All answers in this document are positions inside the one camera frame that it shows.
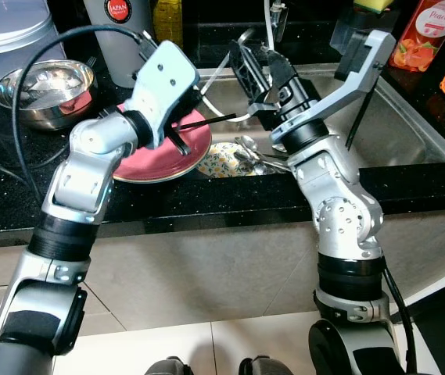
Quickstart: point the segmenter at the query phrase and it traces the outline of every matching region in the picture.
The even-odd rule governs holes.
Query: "yellow sponge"
[[[374,13],[382,13],[394,0],[354,0],[354,4]]]

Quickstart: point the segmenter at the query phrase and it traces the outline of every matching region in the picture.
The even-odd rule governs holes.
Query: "bottle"
[[[158,0],[153,11],[153,22],[158,41],[168,40],[183,47],[182,0]]]
[[[389,59],[389,64],[425,72],[445,40],[445,0],[421,0]]]
[[[153,35],[149,0],[84,0],[84,6],[94,25],[117,24],[137,33],[145,30]],[[138,45],[126,35],[111,31],[99,31],[95,36],[111,80],[123,88],[134,87],[132,74],[144,64]]]

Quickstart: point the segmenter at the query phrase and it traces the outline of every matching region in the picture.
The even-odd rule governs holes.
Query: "black countertop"
[[[218,48],[212,47],[211,53]],[[332,61],[335,54],[328,48],[325,51],[330,55],[326,59]],[[437,65],[429,74],[388,69],[384,77],[445,137],[445,96],[435,85],[445,63]],[[105,70],[98,73],[98,81],[99,108],[120,103],[131,94],[116,87]],[[67,142],[68,134],[68,130],[51,134],[23,130],[28,162],[39,163],[54,154]],[[35,171],[43,193],[66,155]],[[9,114],[0,111],[0,165],[15,163]],[[309,205],[290,175],[195,179],[190,174],[162,184],[117,181],[99,236],[311,220]],[[362,169],[361,183],[386,214],[445,209],[445,163]],[[31,192],[0,172],[0,246],[26,244],[38,215]]]

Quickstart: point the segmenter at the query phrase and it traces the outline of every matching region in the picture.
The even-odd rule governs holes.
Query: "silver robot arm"
[[[79,123],[55,171],[41,219],[0,306],[0,375],[50,374],[74,346],[86,292],[78,287],[106,211],[113,171],[137,148],[159,147],[181,97],[199,80],[182,51],[163,42],[138,71],[123,112]]]
[[[330,134],[323,119],[375,88],[395,45],[387,33],[355,33],[336,78],[344,84],[321,99],[277,52],[267,54],[278,103],[266,103],[270,90],[255,69],[251,51],[231,51],[236,76],[250,98],[249,113],[259,117],[271,140],[291,155],[288,165],[313,212],[319,233],[319,285],[314,302],[323,320],[310,329],[309,347],[317,375],[404,373],[394,350],[389,299],[382,291],[385,267],[375,238],[382,226],[379,203],[359,181],[359,171],[341,137]],[[264,375],[271,359],[246,363],[246,373]],[[281,373],[289,370],[278,361]]]

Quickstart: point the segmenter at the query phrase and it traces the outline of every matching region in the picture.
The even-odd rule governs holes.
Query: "plastic container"
[[[0,79],[23,67],[42,45],[57,35],[44,0],[0,1]],[[62,45],[57,45],[39,61],[65,58]]]
[[[389,64],[425,72],[445,41],[445,0],[421,0],[389,59]]]
[[[0,2],[0,53],[30,45],[53,28],[44,0]]]
[[[90,21],[94,25],[119,24],[138,33],[153,35],[149,0],[84,0]],[[114,32],[96,33],[111,79],[117,86],[132,88],[132,74],[144,64],[135,42]]]

